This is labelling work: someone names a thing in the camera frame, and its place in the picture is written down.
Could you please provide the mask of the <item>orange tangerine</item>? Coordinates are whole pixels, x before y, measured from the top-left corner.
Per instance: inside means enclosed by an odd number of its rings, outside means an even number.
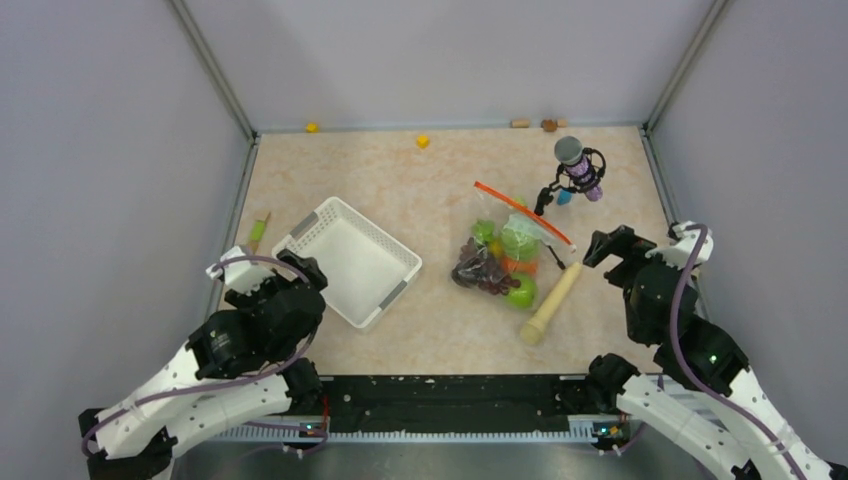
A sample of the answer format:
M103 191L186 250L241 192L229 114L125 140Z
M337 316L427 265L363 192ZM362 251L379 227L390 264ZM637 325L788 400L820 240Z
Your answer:
M502 269L510 275L524 274L534 277L538 271L539 260L521 260L504 256L501 258L500 264Z

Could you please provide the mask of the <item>red grape bunch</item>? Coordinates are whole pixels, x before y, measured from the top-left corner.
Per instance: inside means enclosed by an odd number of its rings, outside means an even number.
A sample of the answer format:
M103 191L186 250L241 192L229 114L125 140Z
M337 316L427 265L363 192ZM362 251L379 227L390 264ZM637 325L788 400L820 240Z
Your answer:
M519 279L503 270L497 263L481 264L474 273L474 283L486 293L501 296L506 296L512 289L521 286Z
M474 237L469 237L467 242L460 248L455 268L458 271L478 269L485 263L486 255L486 245L478 243Z

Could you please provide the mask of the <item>pale green cabbage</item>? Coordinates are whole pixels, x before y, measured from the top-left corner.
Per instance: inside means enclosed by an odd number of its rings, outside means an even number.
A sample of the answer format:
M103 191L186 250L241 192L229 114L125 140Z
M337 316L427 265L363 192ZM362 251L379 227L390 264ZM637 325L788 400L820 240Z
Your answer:
M536 259L541 243L539 229L540 227L525 215L510 214L500 232L505 255L521 260Z

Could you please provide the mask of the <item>microphone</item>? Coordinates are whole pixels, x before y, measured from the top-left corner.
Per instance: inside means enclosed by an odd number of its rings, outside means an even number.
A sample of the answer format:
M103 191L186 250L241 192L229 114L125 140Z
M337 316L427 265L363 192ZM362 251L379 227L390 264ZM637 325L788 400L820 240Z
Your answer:
M537 195L533 210L536 216L544 215L557 192L584 195L590 202L601 200L601 181L606 175L607 159L600 150L584 146L574 136L564 136L555 143L554 156L559 162L555 178Z

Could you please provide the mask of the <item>green apple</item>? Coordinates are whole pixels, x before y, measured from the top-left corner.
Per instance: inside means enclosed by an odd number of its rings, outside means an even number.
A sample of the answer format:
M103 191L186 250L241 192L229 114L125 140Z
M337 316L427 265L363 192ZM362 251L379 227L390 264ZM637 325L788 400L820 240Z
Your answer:
M535 304L537 292L538 288L533 276L516 272L511 276L511 285L505 301L512 307L527 310Z

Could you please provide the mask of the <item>yellow fruit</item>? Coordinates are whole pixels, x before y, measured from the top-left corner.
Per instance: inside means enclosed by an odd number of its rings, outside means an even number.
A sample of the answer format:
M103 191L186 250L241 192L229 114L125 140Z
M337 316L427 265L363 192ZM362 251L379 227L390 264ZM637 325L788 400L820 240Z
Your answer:
M489 242L487 244L487 250L496 260L500 260L504 257L504 248L499 238L495 238Z

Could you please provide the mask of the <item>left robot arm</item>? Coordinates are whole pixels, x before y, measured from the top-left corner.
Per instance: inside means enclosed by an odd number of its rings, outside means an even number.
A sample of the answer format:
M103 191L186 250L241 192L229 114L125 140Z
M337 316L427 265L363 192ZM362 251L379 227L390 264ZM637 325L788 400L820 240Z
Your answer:
M223 285L226 308L125 399L79 415L90 478L164 479L176 459L219 433L319 404L322 382L305 356L326 309L318 261L236 246L206 274Z

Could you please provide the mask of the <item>green pepper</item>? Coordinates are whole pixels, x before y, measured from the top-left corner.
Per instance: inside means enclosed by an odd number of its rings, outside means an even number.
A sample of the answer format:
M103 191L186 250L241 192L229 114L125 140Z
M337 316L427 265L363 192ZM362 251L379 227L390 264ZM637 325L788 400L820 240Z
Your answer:
M496 236L496 224L492 220L477 219L471 226L471 236L476 244L488 245Z

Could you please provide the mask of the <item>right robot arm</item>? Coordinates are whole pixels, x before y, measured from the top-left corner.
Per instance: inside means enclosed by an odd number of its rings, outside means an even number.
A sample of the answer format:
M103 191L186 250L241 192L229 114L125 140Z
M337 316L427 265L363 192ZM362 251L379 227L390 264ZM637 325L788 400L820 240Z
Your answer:
M622 291L628 338L653 346L654 363L718 419L712 423L674 400L663 387L617 354L596 357L586 397L600 412L617 410L677 444L717 479L844 479L846 466L822 459L771 402L748 356L732 336L696 311L693 273L711 256L711 230L673 224L660 246L626 225L596 231L582 260Z

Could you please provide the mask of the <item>white plastic basket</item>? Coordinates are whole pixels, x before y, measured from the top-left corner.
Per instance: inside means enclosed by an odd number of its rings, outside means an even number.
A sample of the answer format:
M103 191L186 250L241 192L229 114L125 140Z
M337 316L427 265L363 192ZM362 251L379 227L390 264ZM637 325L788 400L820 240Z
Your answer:
M373 329L417 278L422 258L338 197L330 197L272 248L315 259L327 305L361 333Z

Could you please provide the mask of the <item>clear zip bag orange zipper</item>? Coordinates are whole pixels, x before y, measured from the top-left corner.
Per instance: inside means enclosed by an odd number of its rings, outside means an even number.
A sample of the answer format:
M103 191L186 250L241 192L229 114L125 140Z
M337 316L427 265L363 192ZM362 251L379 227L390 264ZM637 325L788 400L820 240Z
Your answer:
M545 275L566 268L577 246L522 197L476 181L472 214L460 222L453 283L493 296L517 310L540 301Z

